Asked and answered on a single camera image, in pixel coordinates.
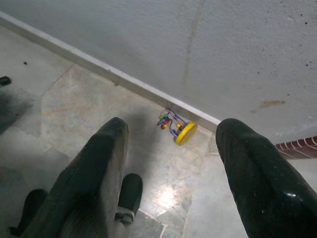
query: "white wall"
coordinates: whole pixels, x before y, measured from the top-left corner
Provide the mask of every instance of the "white wall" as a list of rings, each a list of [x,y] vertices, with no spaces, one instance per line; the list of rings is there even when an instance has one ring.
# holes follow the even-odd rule
[[[0,10],[274,142],[317,135],[316,0],[0,0]]]

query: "crack on wall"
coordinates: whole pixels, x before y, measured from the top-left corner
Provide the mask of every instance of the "crack on wall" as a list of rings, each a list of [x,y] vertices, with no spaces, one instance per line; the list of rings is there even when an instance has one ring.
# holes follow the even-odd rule
[[[202,16],[204,3],[205,3],[205,0],[200,0],[199,6],[198,6],[197,11],[196,11],[196,16],[195,16],[195,19],[193,22],[193,26],[191,28],[191,35],[189,37],[189,42],[188,42],[187,51],[186,51],[186,64],[185,64],[185,71],[184,71],[183,82],[182,82],[183,85],[186,85],[186,83],[188,81],[188,72],[189,72],[190,57],[191,57],[191,52],[192,52],[192,44],[193,44],[193,40],[194,40],[196,33],[197,33],[197,25],[198,25],[198,23],[201,19],[201,16]]]

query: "gray tile floor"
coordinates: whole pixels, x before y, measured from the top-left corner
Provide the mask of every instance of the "gray tile floor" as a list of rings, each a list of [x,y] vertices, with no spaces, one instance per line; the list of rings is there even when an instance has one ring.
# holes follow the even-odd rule
[[[144,180],[131,238],[247,237],[210,131],[176,146],[156,126],[162,107],[0,27],[4,75],[13,83],[0,89],[0,237],[27,193],[49,190],[114,116],[129,125],[125,173]],[[316,189],[316,161],[293,165]]]

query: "bead maze toy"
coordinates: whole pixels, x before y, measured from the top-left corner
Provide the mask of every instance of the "bead maze toy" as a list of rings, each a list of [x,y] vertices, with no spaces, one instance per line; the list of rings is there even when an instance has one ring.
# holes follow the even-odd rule
[[[184,145],[195,134],[198,128],[195,122],[186,123],[170,108],[166,108],[160,113],[158,125],[160,125],[162,130],[169,129],[177,145]]]

